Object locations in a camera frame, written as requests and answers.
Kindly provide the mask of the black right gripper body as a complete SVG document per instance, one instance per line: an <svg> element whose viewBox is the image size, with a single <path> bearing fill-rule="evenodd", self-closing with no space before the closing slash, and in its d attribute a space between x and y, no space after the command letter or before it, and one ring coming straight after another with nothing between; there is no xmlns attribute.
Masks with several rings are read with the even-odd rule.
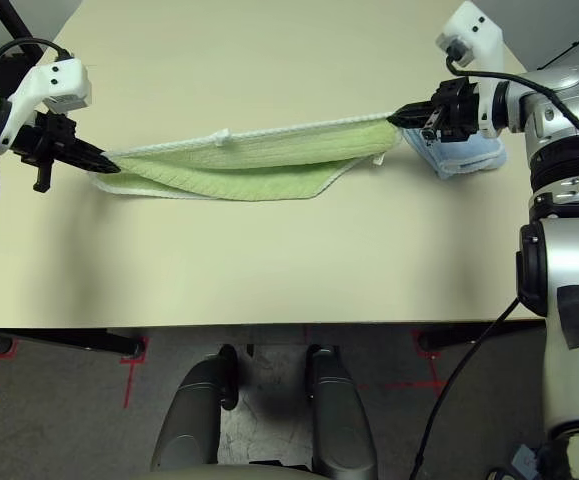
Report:
<svg viewBox="0 0 579 480"><path fill-rule="evenodd" d="M425 105L427 113L421 134L427 141L464 142L478 127L477 85L467 78L440 83Z"/></svg>

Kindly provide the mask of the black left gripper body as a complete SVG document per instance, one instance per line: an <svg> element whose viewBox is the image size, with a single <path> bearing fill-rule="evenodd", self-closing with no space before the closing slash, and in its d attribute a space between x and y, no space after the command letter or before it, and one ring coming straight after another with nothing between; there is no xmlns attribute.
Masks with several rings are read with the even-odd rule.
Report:
<svg viewBox="0 0 579 480"><path fill-rule="evenodd" d="M76 123L65 114L37 113L32 124L25 124L18 132L12 151L21 161L37 169L33 190L47 192L51 187L55 161L69 164L76 142Z"/></svg>

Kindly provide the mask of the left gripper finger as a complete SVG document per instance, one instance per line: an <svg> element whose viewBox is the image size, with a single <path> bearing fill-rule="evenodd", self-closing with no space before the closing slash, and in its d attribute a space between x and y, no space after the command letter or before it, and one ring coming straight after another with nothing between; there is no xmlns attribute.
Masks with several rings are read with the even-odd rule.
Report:
<svg viewBox="0 0 579 480"><path fill-rule="evenodd" d="M118 169L101 149L78 138L67 147L67 163L79 169Z"/></svg>
<svg viewBox="0 0 579 480"><path fill-rule="evenodd" d="M58 155L58 160L78 169L100 173L115 174L120 168L101 153L69 150Z"/></svg>

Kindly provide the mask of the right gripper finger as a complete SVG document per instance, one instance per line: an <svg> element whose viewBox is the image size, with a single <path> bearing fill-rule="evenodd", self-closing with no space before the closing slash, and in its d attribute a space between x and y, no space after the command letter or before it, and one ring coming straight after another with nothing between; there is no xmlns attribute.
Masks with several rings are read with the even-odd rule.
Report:
<svg viewBox="0 0 579 480"><path fill-rule="evenodd" d="M404 117L429 117L434 110L435 107L432 102L421 101L409 103L400 107L395 112L395 115Z"/></svg>
<svg viewBox="0 0 579 480"><path fill-rule="evenodd" d="M430 113L393 113L387 120L396 127L424 127Z"/></svg>

